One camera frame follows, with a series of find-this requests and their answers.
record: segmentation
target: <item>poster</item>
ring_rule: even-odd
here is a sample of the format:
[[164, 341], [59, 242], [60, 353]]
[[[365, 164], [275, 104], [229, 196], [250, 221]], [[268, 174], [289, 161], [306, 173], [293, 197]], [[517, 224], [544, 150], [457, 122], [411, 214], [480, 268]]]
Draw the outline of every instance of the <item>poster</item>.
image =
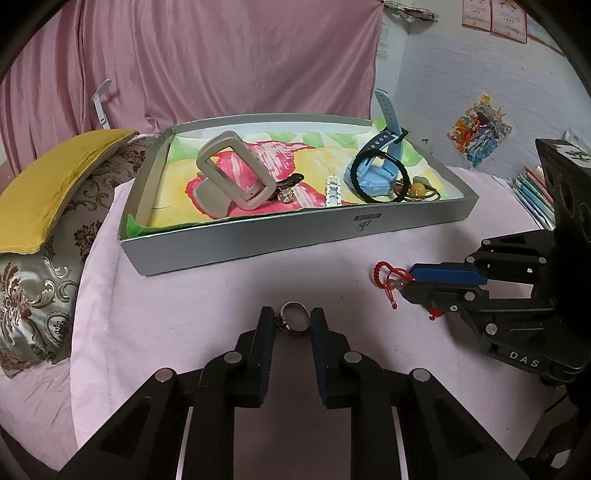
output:
[[538, 41], [541, 44], [552, 48], [552, 50], [560, 53], [561, 55], [564, 55], [558, 44], [552, 37], [550, 37], [550, 34], [545, 30], [545, 28], [529, 15], [527, 16], [527, 36], [532, 40]]
[[462, 25], [491, 31], [491, 0], [463, 0]]
[[459, 118], [448, 137], [458, 152], [477, 167], [514, 133], [513, 122], [483, 93]]
[[527, 43], [527, 14], [513, 0], [492, 0], [492, 31]]
[[388, 59], [388, 26], [382, 22], [382, 30], [379, 32], [378, 41], [378, 58], [382, 60]]

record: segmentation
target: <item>pink bedsheet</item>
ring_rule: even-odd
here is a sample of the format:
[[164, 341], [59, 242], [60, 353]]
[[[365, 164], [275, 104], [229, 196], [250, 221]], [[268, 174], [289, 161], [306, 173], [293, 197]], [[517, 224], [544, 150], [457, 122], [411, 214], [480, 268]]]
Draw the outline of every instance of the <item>pink bedsheet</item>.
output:
[[[141, 277], [122, 252], [117, 227], [130, 183], [90, 252], [76, 304], [72, 413], [79, 445], [157, 369], [201, 368], [255, 327], [263, 305], [287, 300], [324, 308], [329, 326], [382, 366], [429, 369], [513, 457], [537, 424], [550, 390], [539, 379], [485, 357], [458, 315], [436, 322], [400, 299], [392, 310], [371, 281], [382, 260], [463, 261], [480, 240], [535, 229], [517, 201], [487, 175], [454, 170], [480, 199], [463, 222], [373, 235]], [[526, 288], [491, 285], [493, 295]], [[279, 335], [262, 409], [236, 412], [237, 478], [348, 478], [349, 416], [326, 411], [309, 338]], [[285, 470], [285, 455], [290, 470]]]
[[70, 403], [70, 359], [42, 363], [14, 378], [0, 375], [0, 425], [54, 470], [76, 453]]

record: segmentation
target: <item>yellow cushion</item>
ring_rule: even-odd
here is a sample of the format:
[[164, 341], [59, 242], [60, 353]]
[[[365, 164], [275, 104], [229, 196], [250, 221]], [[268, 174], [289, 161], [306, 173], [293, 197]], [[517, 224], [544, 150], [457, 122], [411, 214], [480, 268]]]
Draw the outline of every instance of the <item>yellow cushion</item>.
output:
[[29, 165], [0, 195], [0, 253], [39, 251], [82, 182], [135, 133], [77, 135]]

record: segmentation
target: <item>paper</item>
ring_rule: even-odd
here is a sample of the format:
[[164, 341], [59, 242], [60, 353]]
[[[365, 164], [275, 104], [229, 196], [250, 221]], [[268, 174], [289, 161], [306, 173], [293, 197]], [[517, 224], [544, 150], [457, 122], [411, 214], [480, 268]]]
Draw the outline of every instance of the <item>paper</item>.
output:
[[379, 33], [378, 58], [388, 59], [388, 26], [385, 22], [382, 22], [382, 30]]
[[477, 167], [514, 133], [513, 122], [484, 93], [460, 117], [448, 137], [458, 152]]
[[571, 162], [577, 164], [579, 167], [591, 168], [591, 156], [586, 154], [583, 150], [573, 147], [572, 145], [555, 145], [556, 150], [562, 153]]
[[527, 43], [527, 15], [513, 0], [492, 0], [492, 31]]
[[550, 34], [545, 30], [542, 25], [536, 22], [529, 15], [527, 16], [527, 36], [532, 40], [538, 41], [552, 50], [564, 55], [558, 44], [554, 41]]
[[492, 27], [491, 0], [463, 0], [462, 25], [487, 32]]
[[587, 142], [583, 140], [579, 134], [573, 132], [573, 130], [570, 127], [564, 134], [564, 139], [571, 145], [574, 145], [575, 147], [583, 150], [584, 152], [591, 154], [591, 148], [587, 145]]

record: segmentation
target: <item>watercolor painting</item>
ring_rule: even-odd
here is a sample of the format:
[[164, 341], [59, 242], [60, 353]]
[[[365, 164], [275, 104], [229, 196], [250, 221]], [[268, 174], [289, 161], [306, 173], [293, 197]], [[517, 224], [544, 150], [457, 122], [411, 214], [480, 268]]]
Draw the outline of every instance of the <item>watercolor painting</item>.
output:
[[[372, 127], [362, 134], [259, 132], [242, 136], [247, 146], [258, 155], [276, 180], [283, 180], [294, 172], [303, 174], [304, 180], [294, 187], [295, 200], [291, 203], [265, 202], [252, 211], [241, 210], [232, 204], [229, 216], [266, 215], [323, 208], [326, 201], [327, 176], [335, 175], [342, 178], [347, 165], [360, 147], [378, 132], [378, 128]], [[152, 207], [152, 215], [146, 227], [170, 229], [170, 226], [174, 225], [212, 221], [192, 195], [195, 185], [203, 181], [197, 170], [195, 158], [207, 141], [208, 138], [181, 135], [172, 140], [167, 164]], [[248, 190], [254, 184], [254, 174], [232, 150], [221, 151], [212, 159], [244, 190]], [[450, 198], [444, 180], [406, 140], [402, 144], [402, 163], [411, 178], [425, 177], [441, 193], [442, 199]], [[342, 201], [344, 205], [362, 203], [344, 183]]]
[[471, 165], [477, 167], [514, 133], [513, 122], [484, 93], [460, 117], [448, 137]]

